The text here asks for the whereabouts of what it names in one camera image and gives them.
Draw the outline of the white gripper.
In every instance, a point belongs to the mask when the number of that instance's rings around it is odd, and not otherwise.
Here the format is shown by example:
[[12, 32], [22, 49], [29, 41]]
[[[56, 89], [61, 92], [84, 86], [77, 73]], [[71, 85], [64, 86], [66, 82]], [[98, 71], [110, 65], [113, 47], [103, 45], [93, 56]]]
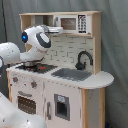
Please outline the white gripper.
[[62, 34], [63, 33], [63, 28], [62, 27], [50, 27], [50, 26], [48, 26], [48, 33]]

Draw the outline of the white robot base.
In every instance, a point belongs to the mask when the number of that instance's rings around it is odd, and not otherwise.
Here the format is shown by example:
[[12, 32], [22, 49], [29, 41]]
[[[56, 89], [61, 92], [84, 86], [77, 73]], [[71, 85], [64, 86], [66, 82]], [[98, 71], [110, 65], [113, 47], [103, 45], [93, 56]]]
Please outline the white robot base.
[[0, 92], [0, 128], [46, 128], [45, 120], [17, 109]]

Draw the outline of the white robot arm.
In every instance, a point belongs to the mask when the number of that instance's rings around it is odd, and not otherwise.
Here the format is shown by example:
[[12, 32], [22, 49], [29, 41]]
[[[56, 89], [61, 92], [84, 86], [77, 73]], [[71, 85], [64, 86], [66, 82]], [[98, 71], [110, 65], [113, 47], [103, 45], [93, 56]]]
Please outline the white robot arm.
[[62, 27], [51, 27], [37, 25], [26, 28], [21, 35], [25, 44], [31, 45], [27, 52], [20, 52], [15, 43], [0, 43], [0, 76], [5, 65], [41, 61], [51, 47], [51, 40], [48, 35], [58, 35], [63, 33]]

